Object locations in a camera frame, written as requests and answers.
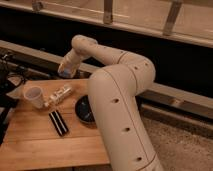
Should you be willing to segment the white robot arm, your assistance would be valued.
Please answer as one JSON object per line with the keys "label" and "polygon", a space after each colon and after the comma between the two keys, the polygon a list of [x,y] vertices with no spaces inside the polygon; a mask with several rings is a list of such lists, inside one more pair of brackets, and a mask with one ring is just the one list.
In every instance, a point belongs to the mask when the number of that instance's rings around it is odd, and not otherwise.
{"label": "white robot arm", "polygon": [[58,72],[72,77],[93,57],[105,66],[88,80],[88,99],[113,171],[164,171],[142,123],[135,97],[153,84],[156,71],[148,58],[76,35]]}

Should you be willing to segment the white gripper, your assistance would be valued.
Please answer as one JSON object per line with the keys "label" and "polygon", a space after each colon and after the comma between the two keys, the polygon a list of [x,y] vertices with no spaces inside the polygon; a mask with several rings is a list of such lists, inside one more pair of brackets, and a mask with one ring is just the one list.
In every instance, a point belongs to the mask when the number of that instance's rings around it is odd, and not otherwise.
{"label": "white gripper", "polygon": [[68,69],[71,70],[74,73],[74,76],[77,72],[77,69],[79,68],[79,62],[76,59],[68,59],[68,58],[64,58],[61,62],[61,64],[59,65],[58,68],[58,74],[60,75],[60,73],[64,70],[64,69]]}

